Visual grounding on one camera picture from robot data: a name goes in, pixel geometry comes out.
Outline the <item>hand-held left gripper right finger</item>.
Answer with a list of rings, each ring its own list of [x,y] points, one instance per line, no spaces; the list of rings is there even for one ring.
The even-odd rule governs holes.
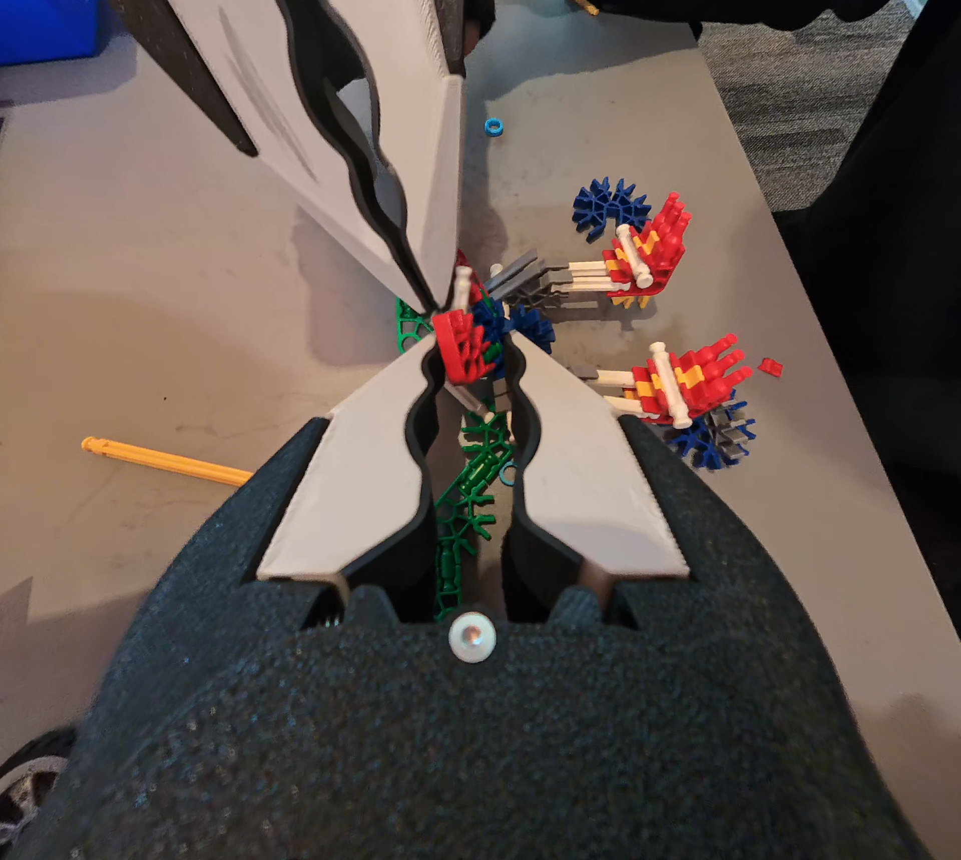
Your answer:
[[[606,401],[521,335],[506,339],[516,461],[510,549],[527,585],[689,578]]]

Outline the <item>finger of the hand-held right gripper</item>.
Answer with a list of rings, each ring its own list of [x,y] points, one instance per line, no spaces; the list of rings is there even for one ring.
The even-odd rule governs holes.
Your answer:
[[[312,106],[282,0],[168,0],[253,141],[298,203],[386,288],[437,309],[402,231],[376,193],[365,131],[323,76]]]
[[[464,80],[450,73],[435,0],[323,0],[362,59],[372,137],[404,194],[402,246],[426,286],[449,303],[458,251]]]

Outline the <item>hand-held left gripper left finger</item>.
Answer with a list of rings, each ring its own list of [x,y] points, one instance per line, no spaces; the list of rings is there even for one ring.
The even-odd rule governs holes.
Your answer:
[[[415,344],[327,415],[257,578],[415,585],[433,571],[426,454],[444,381],[436,337]]]

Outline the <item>blue grey snowflake connector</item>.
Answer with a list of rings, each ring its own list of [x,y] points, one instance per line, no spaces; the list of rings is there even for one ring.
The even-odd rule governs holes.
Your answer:
[[[696,418],[685,430],[666,429],[664,441],[693,469],[733,468],[750,455],[754,419],[747,416],[747,401],[733,397]]]

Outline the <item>long yellow rod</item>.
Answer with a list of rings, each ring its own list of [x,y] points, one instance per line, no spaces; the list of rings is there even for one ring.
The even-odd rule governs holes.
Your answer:
[[[81,441],[81,450],[104,458],[124,461],[138,466],[161,469],[165,472],[185,475],[187,478],[215,482],[233,487],[246,485],[246,482],[249,482],[253,476],[253,472],[250,471],[228,468],[207,461],[199,461],[196,458],[161,452],[94,436],[88,436]]]

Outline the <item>grey wheel with black tyre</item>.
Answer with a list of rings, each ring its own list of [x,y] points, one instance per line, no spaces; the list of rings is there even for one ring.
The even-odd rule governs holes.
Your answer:
[[[2,857],[39,814],[76,746],[77,726],[43,733],[2,765]]]

